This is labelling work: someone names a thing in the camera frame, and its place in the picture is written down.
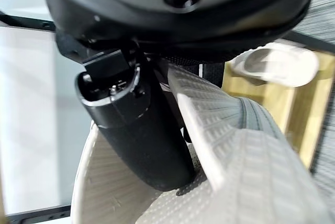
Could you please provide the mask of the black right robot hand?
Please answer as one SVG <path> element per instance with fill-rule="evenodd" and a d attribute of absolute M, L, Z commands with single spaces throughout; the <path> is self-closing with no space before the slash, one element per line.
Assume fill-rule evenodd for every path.
<path fill-rule="evenodd" d="M 295 27 L 311 0 L 46 0 L 60 53 L 84 67 L 77 96 L 146 184 L 170 191 L 194 177 L 190 153 L 156 76 L 220 63 Z"/>

